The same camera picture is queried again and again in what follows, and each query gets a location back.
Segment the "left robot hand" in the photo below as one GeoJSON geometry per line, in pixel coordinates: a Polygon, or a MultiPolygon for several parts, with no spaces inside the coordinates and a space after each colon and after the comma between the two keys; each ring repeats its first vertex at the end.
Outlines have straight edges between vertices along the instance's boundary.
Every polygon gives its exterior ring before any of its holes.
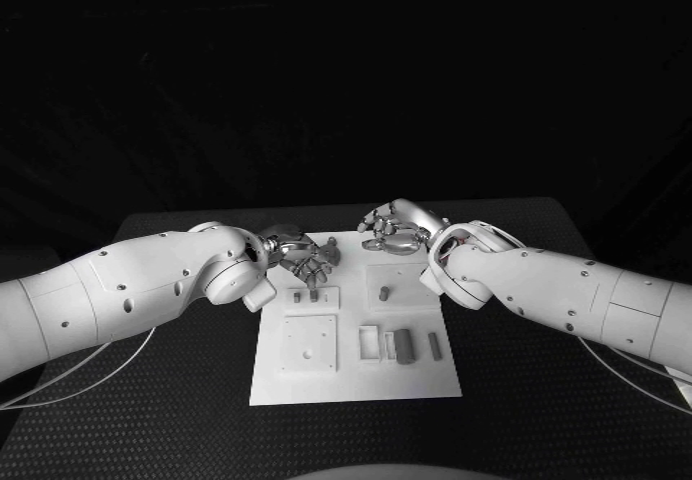
{"type": "Polygon", "coordinates": [[[269,253],[269,268],[280,266],[315,291],[328,275],[341,264],[341,250],[331,237],[319,245],[302,229],[292,224],[280,224],[261,231],[264,248],[269,253]]]}

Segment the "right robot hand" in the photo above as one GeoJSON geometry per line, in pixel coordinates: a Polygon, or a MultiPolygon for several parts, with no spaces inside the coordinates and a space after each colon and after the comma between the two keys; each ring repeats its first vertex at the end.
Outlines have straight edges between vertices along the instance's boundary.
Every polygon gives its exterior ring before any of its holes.
{"type": "Polygon", "coordinates": [[[367,213],[356,230],[359,233],[372,233],[372,238],[362,241],[367,251],[408,256],[433,246],[449,226],[446,218],[439,217],[413,201],[400,198],[367,213]]]}

